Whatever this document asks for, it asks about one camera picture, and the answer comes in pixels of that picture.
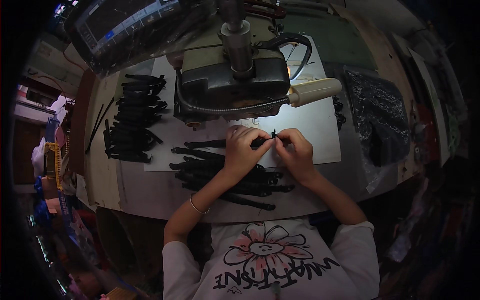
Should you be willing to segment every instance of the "cartoon flower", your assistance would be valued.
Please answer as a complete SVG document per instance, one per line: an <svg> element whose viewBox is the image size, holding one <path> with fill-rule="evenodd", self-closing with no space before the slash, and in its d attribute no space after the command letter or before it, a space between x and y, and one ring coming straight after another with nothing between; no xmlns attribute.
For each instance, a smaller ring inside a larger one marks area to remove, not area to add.
<svg viewBox="0 0 480 300"><path fill-rule="evenodd" d="M261 282L265 272L282 277L291 269L288 263L294 259L312 259L310 252L301 248L306 242L301 234L290 236L281 226L275 226L265 233L265 223L251 223L234 246L225 254L227 265L244 264L243 271L254 281Z"/></svg>

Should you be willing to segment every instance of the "black fabric in plastic bag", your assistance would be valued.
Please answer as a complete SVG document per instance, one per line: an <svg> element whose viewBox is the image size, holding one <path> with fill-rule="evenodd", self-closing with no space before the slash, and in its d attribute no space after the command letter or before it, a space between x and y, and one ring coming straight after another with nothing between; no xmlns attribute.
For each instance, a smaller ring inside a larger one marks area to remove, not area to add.
<svg viewBox="0 0 480 300"><path fill-rule="evenodd" d="M376 167L404 160L410 152L408 118L394 83L345 70L354 120L364 154Z"/></svg>

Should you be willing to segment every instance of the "person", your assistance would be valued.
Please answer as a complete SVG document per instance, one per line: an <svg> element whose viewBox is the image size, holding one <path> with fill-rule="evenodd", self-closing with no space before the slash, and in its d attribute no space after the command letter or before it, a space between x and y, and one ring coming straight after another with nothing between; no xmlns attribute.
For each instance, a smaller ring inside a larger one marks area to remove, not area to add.
<svg viewBox="0 0 480 300"><path fill-rule="evenodd" d="M270 140L253 150L250 145L257 138ZM285 141L294 151L285 147ZM200 272L186 245L189 232L274 144L295 179L317 194L342 223L331 247L307 218L212 224L214 253ZM312 157L312 145L297 129L285 129L271 139L259 129L229 128L224 168L165 226L164 299L376 298L380 275L373 225L350 197L316 171Z"/></svg>

